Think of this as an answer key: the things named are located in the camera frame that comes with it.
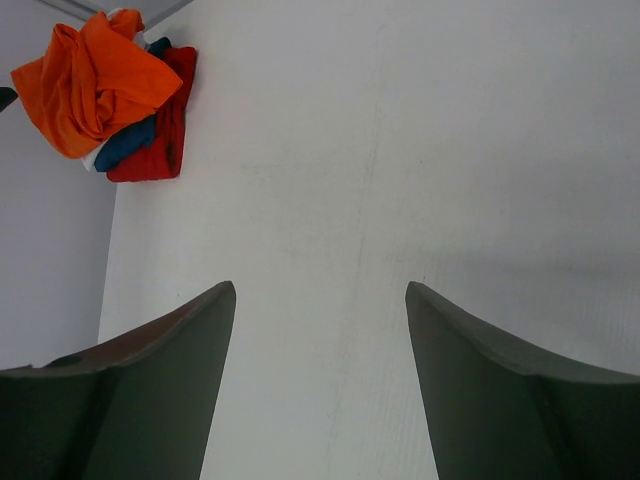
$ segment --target black object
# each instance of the black object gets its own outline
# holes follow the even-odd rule
[[[0,372],[0,478],[199,478],[234,310],[223,283],[94,348]]]
[[[156,58],[162,60],[162,54],[167,48],[171,48],[171,40],[167,37],[162,37],[149,45],[147,52]]]
[[[13,103],[18,94],[13,88],[0,87],[0,112]]]
[[[556,355],[407,289],[440,480],[640,479],[640,377]]]

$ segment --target clothing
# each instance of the clothing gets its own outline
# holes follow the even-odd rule
[[[167,37],[162,37],[148,46],[147,52],[162,59],[162,52],[171,46]],[[82,157],[82,163],[88,171],[108,172],[143,145],[150,146],[156,136],[155,115],[123,128],[109,140]]]
[[[124,8],[122,8],[122,7],[114,8],[109,13],[107,13],[107,20],[111,20],[113,17],[115,17],[122,10],[124,10]],[[136,32],[136,34],[133,36],[133,39],[131,41],[133,43],[135,43],[136,45],[138,45],[143,50],[147,49],[147,42],[145,41],[144,34],[141,31],[140,32]]]
[[[156,138],[156,116],[123,128],[100,149],[94,167],[97,172],[108,172],[140,147],[150,147]]]
[[[125,158],[110,172],[112,182],[139,182],[175,178],[182,168],[185,135],[185,108],[189,101],[196,68],[195,48],[168,48],[163,60],[182,79],[182,87],[158,110],[156,139]]]
[[[11,72],[33,124],[62,155],[80,158],[153,115],[180,88],[171,69],[131,39],[137,10],[93,15],[78,32],[58,24],[44,57]]]

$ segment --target white wall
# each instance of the white wall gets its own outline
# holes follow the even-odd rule
[[[118,189],[101,338],[231,279],[203,479],[435,477],[404,292],[640,373],[637,0],[196,0],[182,176]]]
[[[2,0],[0,75],[41,56],[56,22],[77,25]],[[0,113],[0,368],[96,343],[114,199],[114,185],[49,146],[19,100]]]

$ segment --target blue cloth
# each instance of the blue cloth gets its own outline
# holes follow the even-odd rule
[[[161,58],[162,53],[171,47],[167,37],[149,45],[148,52]],[[96,156],[94,168],[98,172],[108,172],[116,168],[122,160],[132,155],[140,147],[150,147],[156,138],[156,116],[151,115],[144,120],[123,128],[107,140]]]

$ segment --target orange shirt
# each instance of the orange shirt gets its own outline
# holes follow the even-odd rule
[[[78,32],[58,24],[44,57],[11,72],[33,124],[62,155],[80,158],[164,104],[182,85],[161,60],[131,40],[137,10],[100,12]]]

